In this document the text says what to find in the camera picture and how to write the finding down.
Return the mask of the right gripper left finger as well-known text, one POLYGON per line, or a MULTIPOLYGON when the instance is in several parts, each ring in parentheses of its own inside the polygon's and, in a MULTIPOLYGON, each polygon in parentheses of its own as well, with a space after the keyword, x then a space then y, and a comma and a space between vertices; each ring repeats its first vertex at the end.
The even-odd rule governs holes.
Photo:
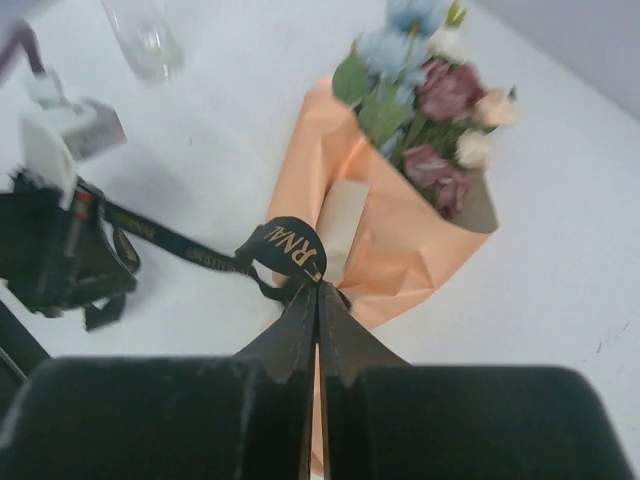
POLYGON ((282 315, 234 358, 250 367, 236 479, 308 479, 317 291, 298 290, 282 315))

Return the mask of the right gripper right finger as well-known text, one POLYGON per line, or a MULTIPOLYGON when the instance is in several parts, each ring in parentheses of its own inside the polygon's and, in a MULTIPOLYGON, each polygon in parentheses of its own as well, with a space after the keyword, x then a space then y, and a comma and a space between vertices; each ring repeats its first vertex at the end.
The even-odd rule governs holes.
POLYGON ((359 376, 370 368, 409 363, 352 317, 334 285, 318 287, 317 307, 324 477, 357 479, 372 467, 367 402, 359 376))

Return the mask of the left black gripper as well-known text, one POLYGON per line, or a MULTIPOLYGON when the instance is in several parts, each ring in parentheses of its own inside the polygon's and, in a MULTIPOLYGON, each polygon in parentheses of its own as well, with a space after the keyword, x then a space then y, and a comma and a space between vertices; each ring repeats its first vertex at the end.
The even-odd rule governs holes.
POLYGON ((32 313, 58 318, 119 318, 137 286, 138 254, 117 226, 108 235, 106 199, 80 181, 71 205, 62 191, 28 172, 1 194, 1 279, 32 313))

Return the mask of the black ribbon gold lettering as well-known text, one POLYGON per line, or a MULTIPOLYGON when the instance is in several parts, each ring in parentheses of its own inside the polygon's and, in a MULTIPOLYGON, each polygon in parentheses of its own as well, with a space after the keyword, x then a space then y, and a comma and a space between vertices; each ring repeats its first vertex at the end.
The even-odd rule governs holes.
POLYGON ((127 295, 136 289, 141 261, 129 233, 205 269, 249 277, 264 297, 283 306, 302 285, 321 283, 327 270, 318 234, 297 217, 281 216, 258 226, 229 256, 109 203, 88 228, 85 257, 70 301, 71 307, 84 310, 86 330, 118 321, 127 295))

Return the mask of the orange wrapping paper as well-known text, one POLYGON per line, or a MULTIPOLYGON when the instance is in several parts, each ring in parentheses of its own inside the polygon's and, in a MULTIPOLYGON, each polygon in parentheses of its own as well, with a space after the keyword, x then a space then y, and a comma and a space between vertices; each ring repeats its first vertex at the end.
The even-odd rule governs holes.
POLYGON ((323 79, 306 94, 267 217, 297 217, 342 259, 337 287, 373 329, 427 300, 497 230, 484 175, 471 174, 463 210, 446 220, 370 144, 323 79))

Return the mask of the artificial flower bunch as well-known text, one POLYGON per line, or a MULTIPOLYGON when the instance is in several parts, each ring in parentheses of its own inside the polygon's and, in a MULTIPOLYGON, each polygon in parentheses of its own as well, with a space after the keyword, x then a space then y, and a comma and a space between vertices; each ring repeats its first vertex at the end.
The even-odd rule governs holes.
POLYGON ((517 125, 514 88, 488 88, 466 59, 457 1, 389 1, 332 78, 369 142, 445 218, 463 210, 492 156, 489 135, 517 125))

